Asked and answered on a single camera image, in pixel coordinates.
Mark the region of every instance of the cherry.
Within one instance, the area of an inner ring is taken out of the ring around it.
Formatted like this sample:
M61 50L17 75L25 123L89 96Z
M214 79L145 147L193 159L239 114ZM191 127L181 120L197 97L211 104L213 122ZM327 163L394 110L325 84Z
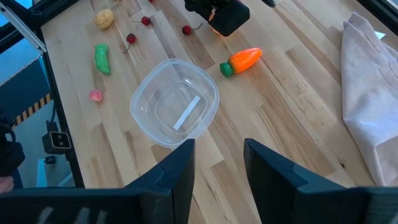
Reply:
M146 16L143 16L141 18L140 23L144 24L145 26L148 26L150 24L150 18L146 17Z
M126 50L124 50L123 53L128 51L130 49L130 45L133 44L136 40L137 40L137 37L134 34L127 35L126 41L129 43L129 47Z
M203 25L203 23L201 23L197 28L194 28L194 29L192 29L192 27L190 27L188 25L185 25L182 27L182 33L185 35L190 35L193 30L199 29L202 25Z
M134 34L129 34L126 37L126 41L130 44L133 44L137 40L137 37Z

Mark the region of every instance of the yellow toy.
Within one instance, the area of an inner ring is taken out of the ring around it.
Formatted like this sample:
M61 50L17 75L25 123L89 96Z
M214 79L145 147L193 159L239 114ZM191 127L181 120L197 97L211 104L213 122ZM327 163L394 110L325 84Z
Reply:
M95 14L94 23L101 29L108 28L113 22L114 16L110 9L103 9Z

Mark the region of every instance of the wooden table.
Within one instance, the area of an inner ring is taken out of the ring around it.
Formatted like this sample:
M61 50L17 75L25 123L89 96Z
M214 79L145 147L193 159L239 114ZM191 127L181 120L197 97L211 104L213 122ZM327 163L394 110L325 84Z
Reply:
M356 11L398 47L397 37L355 0L284 0L271 9L243 1L251 18L229 37L204 24L183 0L80 0L42 27L63 108L88 188L123 187L165 157L130 114L130 99L161 61L179 58L206 70L220 91L220 107L197 139L192 223L259 223L246 180L243 139L254 138L298 164L347 187L373 185L341 120L340 49L343 21ZM110 8L115 22L95 27L95 12ZM152 19L143 26L142 16ZM138 41L127 53L125 36ZM94 66L94 46L109 45L112 75ZM225 78L218 64L239 50L260 47L248 71ZM104 93L102 103L90 90Z

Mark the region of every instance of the beige towel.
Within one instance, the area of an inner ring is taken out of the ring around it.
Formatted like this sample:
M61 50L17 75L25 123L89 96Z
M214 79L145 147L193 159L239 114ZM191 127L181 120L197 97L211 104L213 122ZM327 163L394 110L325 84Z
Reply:
M398 53L354 13L341 46L343 119L377 185L398 177Z

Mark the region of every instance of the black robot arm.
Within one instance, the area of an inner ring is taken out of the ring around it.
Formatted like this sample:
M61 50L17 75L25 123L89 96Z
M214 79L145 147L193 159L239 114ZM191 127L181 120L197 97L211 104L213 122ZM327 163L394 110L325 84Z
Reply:
M262 1L270 7L276 6L274 0ZM249 8L239 0L185 0L185 8L201 15L223 36L232 34L250 18Z

